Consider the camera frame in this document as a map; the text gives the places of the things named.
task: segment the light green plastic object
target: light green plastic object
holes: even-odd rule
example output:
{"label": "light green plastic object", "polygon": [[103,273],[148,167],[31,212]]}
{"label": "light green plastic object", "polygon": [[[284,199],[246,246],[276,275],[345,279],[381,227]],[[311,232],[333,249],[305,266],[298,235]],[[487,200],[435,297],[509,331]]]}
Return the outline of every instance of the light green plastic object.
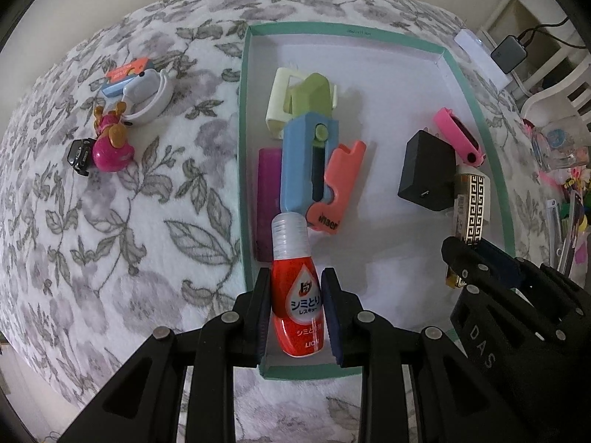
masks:
{"label": "light green plastic object", "polygon": [[329,129],[323,124],[317,124],[314,129],[314,140],[312,146],[316,148],[324,148],[324,143],[329,139]]}
{"label": "light green plastic object", "polygon": [[320,73],[312,73],[291,89],[291,113],[294,118],[310,111],[332,118],[330,83]]}

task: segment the gold patterned box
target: gold patterned box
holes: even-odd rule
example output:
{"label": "gold patterned box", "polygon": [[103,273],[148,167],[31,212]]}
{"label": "gold patterned box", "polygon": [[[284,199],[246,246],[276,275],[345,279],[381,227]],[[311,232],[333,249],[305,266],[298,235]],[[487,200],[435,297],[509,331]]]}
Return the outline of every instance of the gold patterned box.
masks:
{"label": "gold patterned box", "polygon": [[[456,201],[454,203],[454,236],[468,245],[474,245],[482,238],[484,226],[486,182],[485,175],[461,173],[456,176]],[[447,268],[445,284],[461,288],[465,282],[450,268]]]}

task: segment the barcode label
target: barcode label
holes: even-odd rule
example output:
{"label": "barcode label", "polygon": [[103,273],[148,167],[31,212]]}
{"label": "barcode label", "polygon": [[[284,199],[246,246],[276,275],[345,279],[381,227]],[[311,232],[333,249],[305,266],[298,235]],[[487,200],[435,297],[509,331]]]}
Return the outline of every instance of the barcode label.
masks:
{"label": "barcode label", "polygon": [[466,195],[458,195],[457,197],[457,212],[459,215],[464,215],[466,212]]}
{"label": "barcode label", "polygon": [[454,219],[456,220],[456,237],[464,239],[466,229],[466,195],[457,195],[454,208]]}

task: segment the floral blanket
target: floral blanket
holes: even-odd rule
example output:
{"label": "floral blanket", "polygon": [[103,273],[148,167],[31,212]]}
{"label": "floral blanket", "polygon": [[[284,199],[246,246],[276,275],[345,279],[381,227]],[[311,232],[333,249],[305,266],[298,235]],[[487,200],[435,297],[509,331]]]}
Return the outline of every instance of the floral blanket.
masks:
{"label": "floral blanket", "polygon": [[[154,327],[199,328],[243,291],[240,59],[249,23],[279,20],[373,26],[450,49],[497,145],[516,252],[547,259],[545,190],[517,109],[453,42],[464,27],[453,14],[412,0],[159,1],[40,77],[2,140],[0,330],[69,402],[88,403]],[[171,104],[150,125],[130,128],[135,162],[126,170],[75,174],[65,160],[70,143],[93,135],[94,106],[112,103],[99,90],[105,73],[139,56],[175,78]],[[237,370],[235,386],[243,443],[356,439],[359,377],[279,382]]]}

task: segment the light blue plastic object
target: light blue plastic object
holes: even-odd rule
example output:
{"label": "light blue plastic object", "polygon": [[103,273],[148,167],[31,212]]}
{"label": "light blue plastic object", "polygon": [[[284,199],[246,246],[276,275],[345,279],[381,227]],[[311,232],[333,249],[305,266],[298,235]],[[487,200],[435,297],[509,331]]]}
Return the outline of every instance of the light blue plastic object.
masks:
{"label": "light blue plastic object", "polygon": [[[146,66],[144,66],[144,69],[150,69],[153,67],[154,64],[151,61],[148,61],[146,63]],[[107,80],[102,84],[100,90],[102,91],[103,95],[105,95],[105,97],[107,98],[119,97],[123,94],[123,89],[125,88],[125,85],[128,84],[131,80],[133,80],[136,76],[138,76],[138,74],[139,73],[130,73],[125,78],[120,79],[119,81],[116,81],[114,83],[111,83],[109,80]]]}
{"label": "light blue plastic object", "polygon": [[[283,154],[281,156],[281,196],[283,213],[295,211],[305,217],[312,199],[312,144],[316,126],[328,129],[324,142],[324,169],[332,152],[339,146],[339,122],[319,113],[309,112],[290,120],[283,128]],[[323,202],[330,203],[333,192],[324,185]]]}

